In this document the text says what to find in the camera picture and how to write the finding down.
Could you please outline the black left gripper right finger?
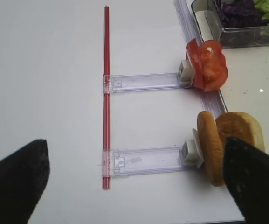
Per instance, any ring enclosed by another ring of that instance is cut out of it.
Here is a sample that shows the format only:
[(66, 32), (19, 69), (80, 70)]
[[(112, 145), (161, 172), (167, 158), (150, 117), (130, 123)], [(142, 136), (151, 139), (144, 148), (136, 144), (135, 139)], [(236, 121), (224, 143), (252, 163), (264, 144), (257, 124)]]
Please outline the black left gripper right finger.
[(223, 178), (248, 224), (269, 224), (269, 155), (245, 141), (227, 137)]

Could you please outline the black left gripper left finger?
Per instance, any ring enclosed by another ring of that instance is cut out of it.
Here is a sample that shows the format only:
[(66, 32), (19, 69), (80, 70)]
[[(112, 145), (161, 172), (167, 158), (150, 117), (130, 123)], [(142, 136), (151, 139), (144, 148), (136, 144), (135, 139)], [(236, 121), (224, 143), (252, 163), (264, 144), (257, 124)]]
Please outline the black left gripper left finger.
[(0, 224), (26, 224), (50, 176), (46, 140), (34, 140), (0, 161)]

